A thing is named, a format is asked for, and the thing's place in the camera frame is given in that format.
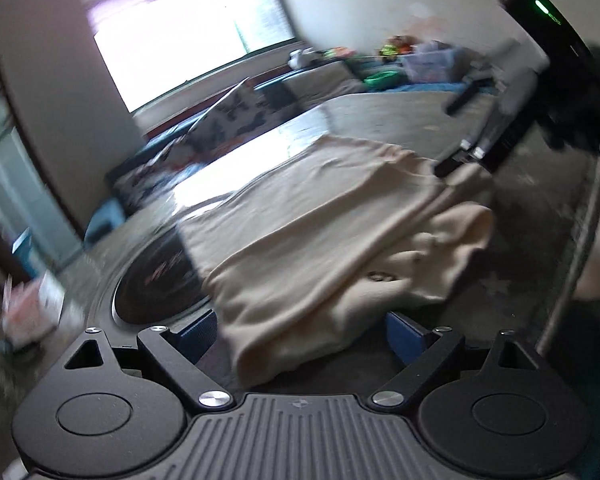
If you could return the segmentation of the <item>pink white tissue pack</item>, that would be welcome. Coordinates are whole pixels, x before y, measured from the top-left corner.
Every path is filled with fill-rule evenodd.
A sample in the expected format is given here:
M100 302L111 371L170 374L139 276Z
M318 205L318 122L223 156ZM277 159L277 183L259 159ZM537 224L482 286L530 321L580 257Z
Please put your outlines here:
M14 285L9 276L2 299L4 338L14 350L40 341L59 325L64 299L65 289L50 271L27 284Z

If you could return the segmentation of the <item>cream sweatshirt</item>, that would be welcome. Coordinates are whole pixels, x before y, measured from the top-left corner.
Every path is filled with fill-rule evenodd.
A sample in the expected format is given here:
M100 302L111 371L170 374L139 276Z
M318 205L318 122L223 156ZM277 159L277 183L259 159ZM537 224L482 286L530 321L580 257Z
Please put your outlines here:
M491 238L479 200L491 178L432 168L394 144L322 136L181 225L241 385L346 348L393 308L449 297Z

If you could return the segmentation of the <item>upright butterfly pillow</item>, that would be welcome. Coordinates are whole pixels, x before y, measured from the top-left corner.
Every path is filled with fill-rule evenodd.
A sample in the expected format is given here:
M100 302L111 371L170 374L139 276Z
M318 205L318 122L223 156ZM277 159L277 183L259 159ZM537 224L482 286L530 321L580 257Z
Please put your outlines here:
M267 99L244 79L199 118L185 142L202 158L219 158L280 125Z

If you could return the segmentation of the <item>black round induction cooktop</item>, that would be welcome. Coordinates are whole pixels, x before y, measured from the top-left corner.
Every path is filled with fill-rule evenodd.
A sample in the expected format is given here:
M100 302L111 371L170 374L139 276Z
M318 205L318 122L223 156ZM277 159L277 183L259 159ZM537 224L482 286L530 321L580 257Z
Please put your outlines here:
M125 269L112 296L114 317L129 325L154 325L207 300L193 260L177 229L147 245Z

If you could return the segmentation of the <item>green plastic bowl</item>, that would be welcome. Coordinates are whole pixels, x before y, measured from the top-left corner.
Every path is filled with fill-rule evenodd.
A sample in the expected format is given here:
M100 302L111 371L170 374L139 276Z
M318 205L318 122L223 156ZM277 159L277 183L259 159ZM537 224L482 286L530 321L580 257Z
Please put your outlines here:
M384 92L402 84L403 75L397 70L381 70L364 78L369 92Z

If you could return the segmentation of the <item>clear plastic storage box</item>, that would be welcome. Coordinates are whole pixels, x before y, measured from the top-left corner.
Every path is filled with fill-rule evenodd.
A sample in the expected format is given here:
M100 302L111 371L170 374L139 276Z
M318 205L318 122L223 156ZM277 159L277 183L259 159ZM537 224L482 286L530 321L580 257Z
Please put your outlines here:
M424 47L398 56L409 81L413 84L443 84L463 79L468 65L465 48L434 48L433 44L424 44Z

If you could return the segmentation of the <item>blue small cabinet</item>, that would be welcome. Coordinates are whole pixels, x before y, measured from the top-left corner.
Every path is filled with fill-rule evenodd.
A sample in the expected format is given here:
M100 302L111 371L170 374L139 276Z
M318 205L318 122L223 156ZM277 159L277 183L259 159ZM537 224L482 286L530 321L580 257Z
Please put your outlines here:
M32 250L32 236L30 231L25 229L12 242L12 254L19 261L23 270L26 271L30 278L36 278L38 276L38 272L35 271L35 268L30 260Z

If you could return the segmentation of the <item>quilted grey star tablecloth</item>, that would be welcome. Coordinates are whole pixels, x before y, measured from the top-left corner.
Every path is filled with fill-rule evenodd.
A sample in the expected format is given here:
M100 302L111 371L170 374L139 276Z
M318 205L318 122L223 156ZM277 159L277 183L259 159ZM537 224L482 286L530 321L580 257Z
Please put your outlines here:
M545 352L600 153L438 177L491 99L442 102L329 101L76 260L58 330L0 354L0 477L571 478L590 416Z

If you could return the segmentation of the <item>window with green frame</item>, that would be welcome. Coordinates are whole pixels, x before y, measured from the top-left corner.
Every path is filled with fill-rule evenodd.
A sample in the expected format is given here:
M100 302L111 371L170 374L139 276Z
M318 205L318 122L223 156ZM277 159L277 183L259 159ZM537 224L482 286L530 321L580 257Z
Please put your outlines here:
M248 56L290 44L280 0L82 0L131 112Z

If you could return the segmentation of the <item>panda plush toy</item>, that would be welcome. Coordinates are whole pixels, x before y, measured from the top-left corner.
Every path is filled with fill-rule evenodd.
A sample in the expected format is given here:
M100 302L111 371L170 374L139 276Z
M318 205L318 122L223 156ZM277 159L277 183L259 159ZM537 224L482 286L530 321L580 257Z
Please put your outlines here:
M288 66L291 70L304 70L319 59L320 55L313 48L297 49L289 53Z

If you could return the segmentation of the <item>plush toys pile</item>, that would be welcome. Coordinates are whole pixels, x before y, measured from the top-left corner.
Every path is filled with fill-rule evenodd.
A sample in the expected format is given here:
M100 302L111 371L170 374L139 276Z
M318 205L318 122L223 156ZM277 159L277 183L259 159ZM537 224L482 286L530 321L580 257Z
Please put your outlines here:
M382 62L394 62L400 55L411 54L418 39L410 35L394 35L380 47L377 54Z

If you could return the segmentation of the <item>flat butterfly pillow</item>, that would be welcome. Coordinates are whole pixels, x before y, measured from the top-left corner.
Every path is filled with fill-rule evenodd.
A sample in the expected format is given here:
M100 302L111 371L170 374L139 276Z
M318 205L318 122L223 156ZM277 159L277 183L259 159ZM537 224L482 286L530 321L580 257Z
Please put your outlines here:
M153 202L186 178L206 166L201 154L185 140L184 136L173 140L155 156L115 177L112 192L127 214Z

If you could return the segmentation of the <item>grey cushion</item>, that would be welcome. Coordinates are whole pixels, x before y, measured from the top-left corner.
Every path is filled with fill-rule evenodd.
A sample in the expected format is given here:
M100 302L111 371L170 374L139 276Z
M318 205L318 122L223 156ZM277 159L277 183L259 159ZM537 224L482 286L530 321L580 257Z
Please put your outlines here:
M341 61L289 76L283 84L302 110L310 110L340 96L367 91L366 84Z

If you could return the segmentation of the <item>blue corner sofa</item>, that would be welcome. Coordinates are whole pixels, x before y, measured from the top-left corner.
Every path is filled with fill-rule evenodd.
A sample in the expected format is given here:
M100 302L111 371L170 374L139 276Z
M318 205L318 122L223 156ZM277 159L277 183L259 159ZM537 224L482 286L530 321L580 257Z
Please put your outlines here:
M276 111L280 119L278 127L219 158L204 159L204 168L137 212L155 202L170 200L177 192L183 194L187 207L205 200L214 202L222 195L233 194L259 174L303 151L324 134L396 144L437 158L481 122L495 100L493 90L480 91L460 114L449 117L445 115L445 105L455 93L465 88L464 84L409 84L402 92L347 94L310 110L302 110L283 84L283 80L292 75L295 74L288 73L253 86ZM151 139L138 152L106 173L105 181L111 196L93 214L85 232L84 247L93 247L133 215L127 214L114 196L114 178L147 162L173 140L181 136L185 138L189 128L210 107Z

